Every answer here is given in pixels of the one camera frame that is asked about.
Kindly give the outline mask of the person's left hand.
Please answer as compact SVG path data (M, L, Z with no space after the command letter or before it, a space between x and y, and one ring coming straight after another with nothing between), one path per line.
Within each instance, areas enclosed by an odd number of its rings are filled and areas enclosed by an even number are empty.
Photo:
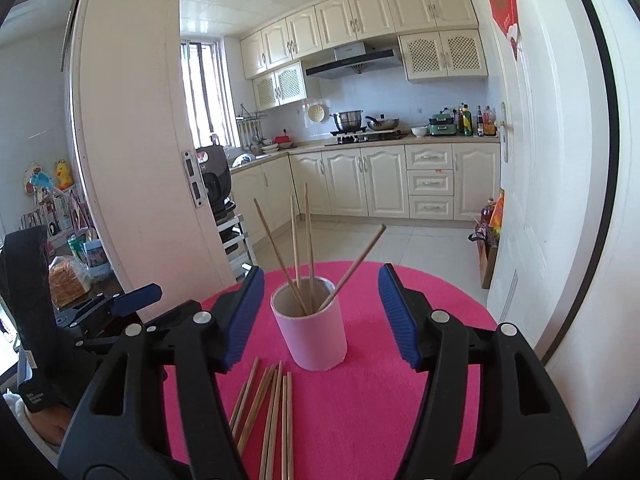
M64 405L55 405L33 413L22 398L11 391L6 392L3 399L32 444L56 466L73 412Z

